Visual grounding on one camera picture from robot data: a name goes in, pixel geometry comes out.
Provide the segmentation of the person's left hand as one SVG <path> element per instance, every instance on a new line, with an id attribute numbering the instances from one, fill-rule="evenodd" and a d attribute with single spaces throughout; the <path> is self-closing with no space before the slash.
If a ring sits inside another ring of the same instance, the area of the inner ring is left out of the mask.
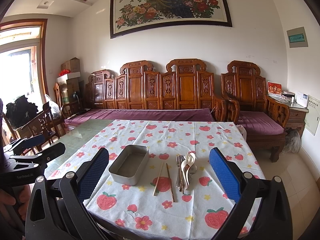
<path id="1" fill-rule="evenodd" d="M 20 214 L 22 220 L 26 219 L 30 196 L 31 196 L 30 186 L 24 185 L 24 188 L 20 192 L 20 195 L 18 197 L 21 203 L 21 206 L 18 209 L 18 213 Z M 16 204 L 16 200 L 13 196 L 1 190 L 1 203 L 13 206 Z"/>

